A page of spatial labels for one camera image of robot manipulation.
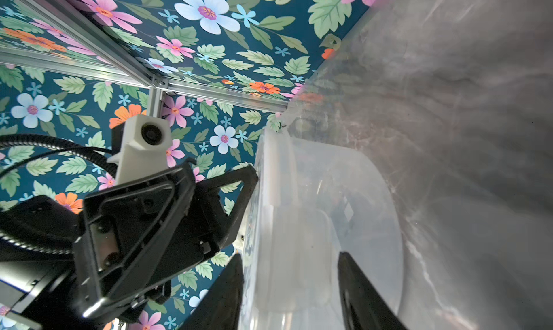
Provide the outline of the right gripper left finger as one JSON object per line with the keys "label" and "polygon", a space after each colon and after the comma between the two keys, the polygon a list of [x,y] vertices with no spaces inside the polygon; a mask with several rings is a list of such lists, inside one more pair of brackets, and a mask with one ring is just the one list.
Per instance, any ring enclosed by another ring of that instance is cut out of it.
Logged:
{"label": "right gripper left finger", "polygon": [[235,254],[179,329],[238,329],[243,287],[243,260]]}

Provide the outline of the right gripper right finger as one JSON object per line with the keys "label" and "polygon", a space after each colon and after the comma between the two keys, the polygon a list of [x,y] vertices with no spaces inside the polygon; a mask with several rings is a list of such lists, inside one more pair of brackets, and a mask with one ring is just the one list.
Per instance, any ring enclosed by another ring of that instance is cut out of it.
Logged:
{"label": "right gripper right finger", "polygon": [[338,286],[345,329],[407,329],[348,252],[338,257]]}

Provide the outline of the round clear lunch box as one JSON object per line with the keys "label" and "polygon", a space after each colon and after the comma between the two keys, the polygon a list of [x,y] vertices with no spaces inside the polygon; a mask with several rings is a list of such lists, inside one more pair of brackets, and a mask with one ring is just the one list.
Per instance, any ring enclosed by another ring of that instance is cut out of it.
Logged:
{"label": "round clear lunch box", "polygon": [[338,279],[351,255],[390,311],[403,293],[403,243],[390,190],[350,148],[266,131],[242,252],[240,329],[343,329]]}

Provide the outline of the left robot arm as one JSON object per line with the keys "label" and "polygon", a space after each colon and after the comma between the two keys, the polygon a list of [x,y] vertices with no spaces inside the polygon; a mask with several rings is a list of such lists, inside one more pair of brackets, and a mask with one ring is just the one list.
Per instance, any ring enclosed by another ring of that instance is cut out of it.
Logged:
{"label": "left robot arm", "polygon": [[236,239],[258,181],[247,166],[197,182],[181,164],[92,193],[79,214],[46,196],[4,211],[1,303],[32,329],[137,321]]}

